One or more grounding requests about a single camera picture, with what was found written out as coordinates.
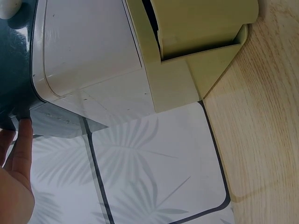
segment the wooden floor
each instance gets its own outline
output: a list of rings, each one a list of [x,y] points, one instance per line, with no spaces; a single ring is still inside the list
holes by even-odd
[[[236,224],[299,224],[299,0],[260,17],[204,100]]]

